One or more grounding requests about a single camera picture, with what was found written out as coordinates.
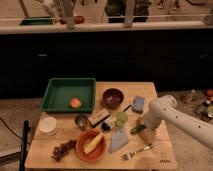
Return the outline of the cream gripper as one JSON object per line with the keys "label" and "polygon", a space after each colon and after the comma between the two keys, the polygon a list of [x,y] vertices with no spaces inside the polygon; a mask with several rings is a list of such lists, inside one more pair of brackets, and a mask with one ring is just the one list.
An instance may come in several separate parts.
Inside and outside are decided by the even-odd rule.
{"label": "cream gripper", "polygon": [[139,117],[137,119],[137,125],[140,127],[140,131],[138,132],[139,137],[146,145],[150,145],[155,141],[156,131],[148,129],[143,122],[143,118]]}

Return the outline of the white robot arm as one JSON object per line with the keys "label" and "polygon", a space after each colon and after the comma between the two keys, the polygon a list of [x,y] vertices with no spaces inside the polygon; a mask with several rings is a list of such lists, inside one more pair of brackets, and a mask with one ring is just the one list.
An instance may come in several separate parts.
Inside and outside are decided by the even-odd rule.
{"label": "white robot arm", "polygon": [[155,130],[161,121],[165,120],[213,150],[213,125],[180,112],[176,107],[177,100],[172,95],[152,100],[148,105],[148,111],[143,115],[143,125]]}

